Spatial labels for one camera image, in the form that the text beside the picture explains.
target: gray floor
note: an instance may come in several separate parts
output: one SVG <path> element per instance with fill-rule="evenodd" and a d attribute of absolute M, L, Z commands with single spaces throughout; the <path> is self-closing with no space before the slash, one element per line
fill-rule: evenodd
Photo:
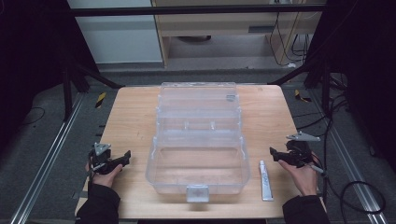
<path fill-rule="evenodd" d="M 105 71 L 104 76 L 125 85 L 159 85 L 164 81 L 234 81 L 237 83 L 266 83 L 286 75 L 292 68 L 279 66 L 272 57 L 264 36 L 212 36 L 206 42 L 186 41 L 174 38 L 170 51 L 170 60 L 166 68 L 160 66 L 128 69 L 128 71 Z M 293 115 L 296 127 L 305 126 L 320 118 L 318 105 L 295 98 L 298 89 L 303 97 L 315 100 L 320 96 L 320 87 L 313 90 L 301 88 L 304 75 L 300 75 L 287 85 L 283 92 Z M 94 142 L 100 141 L 102 125 L 111 110 L 117 90 L 89 78 L 91 89 L 88 93 L 77 94 L 74 99 L 82 98 L 76 120 L 68 131 L 54 163 L 49 166 L 48 176 L 37 189 L 36 198 L 26 209 L 27 222 L 62 223 L 72 222 L 85 172 L 84 165 L 88 151 Z M 100 108 L 94 108 L 98 95 L 106 92 L 106 98 Z M 340 94 L 332 91 L 332 96 Z M 0 223 L 8 223 L 19 208 L 26 192 L 31 191 L 35 175 L 40 171 L 43 161 L 49 153 L 52 142 L 62 128 L 64 108 L 63 89 L 57 86 L 37 95 L 34 108 L 26 118 L 26 124 L 7 146 L 6 157 L 0 160 Z M 354 177 L 344 163 L 339 148 L 345 148 L 350 154 L 352 165 L 358 175 L 375 185 L 387 199 L 387 209 L 383 215 L 388 223 L 396 223 L 396 174 L 387 162 L 369 153 L 369 145 L 364 134 L 356 124 L 347 106 L 334 113 L 332 134 L 327 144 L 328 174 L 338 193 Z M 302 131 L 313 135 L 325 131 L 325 122 L 320 122 Z M 323 158 L 323 141 L 311 143 L 312 149 Z M 353 190 L 346 193 L 346 199 L 356 205 L 361 201 Z M 327 209 L 332 223 L 343 223 L 339 200 L 329 190 Z M 367 215 L 345 208 L 349 223 L 375 223 Z M 269 223 L 283 223 L 282 219 L 269 220 Z"/>

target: wooden table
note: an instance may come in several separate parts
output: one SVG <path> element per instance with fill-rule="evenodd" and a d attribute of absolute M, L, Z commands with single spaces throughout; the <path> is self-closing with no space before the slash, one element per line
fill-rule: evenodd
<path fill-rule="evenodd" d="M 237 85 L 243 135 L 250 157 L 251 178 L 238 195 L 211 195 L 210 203 L 186 203 L 185 195 L 158 194 L 145 178 L 155 135 L 155 107 L 160 87 L 119 90 L 101 143 L 111 144 L 112 158 L 132 151 L 131 164 L 113 185 L 120 195 L 120 218 L 271 218 L 283 217 L 282 204 L 299 194 L 289 174 L 273 161 L 269 147 L 286 151 L 286 135 L 296 133 L 278 86 Z M 269 172 L 273 202 L 262 201 L 259 160 Z M 77 210 L 86 198 L 80 198 Z"/>

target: dark curtain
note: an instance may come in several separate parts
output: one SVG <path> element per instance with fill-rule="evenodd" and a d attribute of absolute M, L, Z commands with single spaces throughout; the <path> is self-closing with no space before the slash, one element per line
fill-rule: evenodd
<path fill-rule="evenodd" d="M 99 73 L 75 18 L 46 14 L 69 8 L 66 0 L 4 0 L 0 136 L 6 144 L 30 111 L 35 95 L 63 82 L 62 64 L 77 62 Z M 82 74 L 75 77 L 83 79 Z"/>
<path fill-rule="evenodd" d="M 346 95 L 355 118 L 375 152 L 396 171 L 396 2 L 329 3 L 343 7 L 323 14 L 308 57 L 327 56 L 331 71 L 346 75 Z"/>

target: hand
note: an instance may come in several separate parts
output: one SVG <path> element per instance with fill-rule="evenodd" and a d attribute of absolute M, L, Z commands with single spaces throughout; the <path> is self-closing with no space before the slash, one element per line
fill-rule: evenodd
<path fill-rule="evenodd" d="M 289 172 L 294 184 L 303 196 L 317 195 L 318 174 L 310 166 L 301 168 L 288 165 L 287 162 L 279 160 L 279 164 Z"/>
<path fill-rule="evenodd" d="M 122 171 L 122 164 L 119 164 L 114 170 L 107 175 L 95 174 L 92 179 L 93 184 L 102 185 L 111 188 L 113 186 L 113 181 L 116 175 Z"/>

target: cable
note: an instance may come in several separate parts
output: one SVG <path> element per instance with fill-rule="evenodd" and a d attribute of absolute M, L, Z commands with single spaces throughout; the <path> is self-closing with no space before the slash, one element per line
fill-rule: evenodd
<path fill-rule="evenodd" d="M 273 49 L 273 46 L 272 46 L 272 37 L 273 37 L 274 31 L 277 29 L 277 32 L 278 32 L 278 34 L 279 34 L 280 43 L 282 44 L 283 53 L 285 54 L 285 56 L 286 56 L 291 62 L 297 63 L 297 62 L 299 62 L 300 60 L 291 59 L 291 58 L 288 56 L 288 53 L 286 52 L 286 47 L 285 47 L 285 44 L 283 43 L 282 35 L 280 34 L 280 29 L 279 29 L 279 23 L 278 23 L 278 21 L 279 21 L 279 12 L 276 13 L 276 21 L 275 21 L 274 29 L 273 29 L 273 32 L 272 32 L 271 35 L 270 35 L 270 46 L 271 46 L 271 51 L 273 52 L 274 55 L 276 55 L 276 54 L 275 54 L 275 51 L 274 51 L 274 49 Z M 277 59 L 276 59 L 276 57 L 275 57 L 275 61 L 276 61 L 276 63 L 277 63 L 278 65 L 280 65 L 280 66 L 285 66 L 285 65 L 287 65 L 287 64 L 282 64 L 282 63 L 278 62 Z"/>
<path fill-rule="evenodd" d="M 310 45 L 310 43 L 309 43 L 309 35 L 305 35 L 303 63 L 305 63 L 306 55 L 308 55 L 309 45 Z"/>
<path fill-rule="evenodd" d="M 308 113 L 308 114 L 302 114 L 302 115 L 295 115 L 291 116 L 292 118 L 299 118 L 299 117 L 304 117 L 304 116 L 309 116 L 309 115 L 316 115 L 316 114 L 321 114 L 320 112 L 317 113 Z"/>
<path fill-rule="evenodd" d="M 314 14 L 310 15 L 309 17 L 303 18 L 303 20 L 309 20 L 309 19 L 313 18 L 313 17 L 314 17 L 315 15 L 317 15 L 317 14 L 318 14 L 318 13 L 315 12 Z"/>
<path fill-rule="evenodd" d="M 336 192 L 336 190 L 334 189 L 334 187 L 332 185 L 332 182 L 331 182 L 330 178 L 327 175 L 327 170 L 328 170 L 328 167 L 327 167 L 327 141 L 328 141 L 329 131 L 330 131 L 330 129 L 332 127 L 332 124 L 333 124 L 332 115 L 333 115 L 334 112 L 337 112 L 342 106 L 347 105 L 347 100 L 342 100 L 342 101 L 336 103 L 336 100 L 339 99 L 340 97 L 345 97 L 345 95 L 343 93 L 341 93 L 338 96 L 336 96 L 334 99 L 332 99 L 332 103 L 331 103 L 331 106 L 330 106 L 330 111 L 331 112 L 329 113 L 329 116 L 325 116 L 326 118 L 329 119 L 329 122 L 328 122 L 328 125 L 326 127 L 326 131 L 324 133 L 324 140 L 323 140 L 323 164 L 322 164 L 322 162 L 320 161 L 320 159 L 316 155 L 313 155 L 313 156 L 318 160 L 318 163 L 315 164 L 315 165 L 319 169 L 323 170 L 323 174 L 324 174 L 324 175 L 322 175 L 322 177 L 323 177 L 323 190 L 322 190 L 323 202 L 325 204 L 327 203 L 327 194 L 328 194 L 327 187 L 329 186 L 331 191 L 332 191 L 332 193 L 340 201 L 340 209 L 341 209 L 342 218 L 344 220 L 344 223 L 347 224 L 347 217 L 346 217 L 346 213 L 345 213 L 345 210 L 344 210 L 345 205 L 350 207 L 350 208 L 352 208 L 353 210 L 355 210 L 357 212 L 360 212 L 360 213 L 363 213 L 363 214 L 366 214 L 366 215 L 368 215 L 368 214 L 375 215 L 375 214 L 379 214 L 379 213 L 381 213 L 381 212 L 383 212 L 385 210 L 385 208 L 386 208 L 386 200 L 385 200 L 384 195 L 380 192 L 379 189 L 377 189 L 375 186 L 373 186 L 373 185 L 371 185 L 371 184 L 369 184 L 367 182 L 360 181 L 360 180 L 351 181 L 351 182 L 347 183 L 343 187 L 343 189 L 341 191 L 341 195 L 339 195 Z M 380 205 L 378 210 L 376 210 L 376 211 L 367 211 L 367 210 L 361 209 L 361 208 L 359 208 L 357 206 L 354 206 L 353 204 L 347 202 L 344 199 L 345 194 L 347 192 L 347 189 L 349 189 L 350 187 L 352 187 L 354 185 L 358 185 L 358 184 L 368 186 L 371 189 L 373 189 L 374 191 L 376 191 L 377 195 L 379 195 L 379 197 L 381 198 L 381 201 L 382 201 L 382 204 Z"/>
<path fill-rule="evenodd" d="M 331 87 L 334 88 L 334 86 L 335 86 L 335 88 L 338 89 L 338 90 L 346 91 L 347 90 L 347 85 L 344 82 L 343 76 L 340 76 L 340 79 L 341 80 L 339 80 L 338 78 L 333 77 L 332 75 L 330 75 L 330 80 L 331 80 L 331 83 L 332 83 Z"/>
<path fill-rule="evenodd" d="M 298 56 L 298 57 L 302 57 L 304 56 L 304 52 L 305 52 L 305 48 L 303 49 L 294 49 L 294 46 L 297 42 L 297 39 L 300 39 L 300 35 L 296 35 L 294 37 L 293 43 L 291 44 L 291 52 L 293 53 L 293 55 Z"/>
<path fill-rule="evenodd" d="M 41 116 L 40 116 L 38 119 L 35 119 L 35 120 L 33 120 L 33 121 L 29 121 L 29 122 L 25 122 L 25 123 L 23 123 L 22 125 L 29 125 L 29 124 L 36 123 L 36 122 L 38 122 L 39 120 L 41 120 L 41 119 L 44 117 L 44 115 L 46 114 L 46 110 L 45 110 L 44 108 L 42 108 L 42 107 L 39 107 L 39 106 L 32 107 L 32 108 L 31 108 L 31 111 L 34 110 L 34 109 L 40 109 L 40 110 L 43 111 L 43 113 L 41 114 Z"/>

